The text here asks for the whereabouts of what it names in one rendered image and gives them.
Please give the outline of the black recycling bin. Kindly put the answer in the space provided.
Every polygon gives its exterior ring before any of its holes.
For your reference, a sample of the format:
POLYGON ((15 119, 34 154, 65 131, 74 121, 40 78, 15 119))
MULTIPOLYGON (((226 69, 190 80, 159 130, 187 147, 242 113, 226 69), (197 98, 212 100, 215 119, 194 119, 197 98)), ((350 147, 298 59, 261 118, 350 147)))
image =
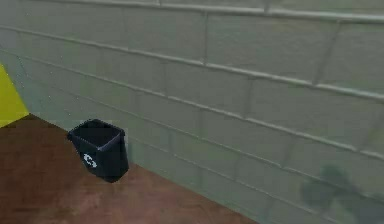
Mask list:
POLYGON ((89 119, 67 133, 86 169, 106 182, 118 181, 128 170, 125 131, 99 119, 89 119))

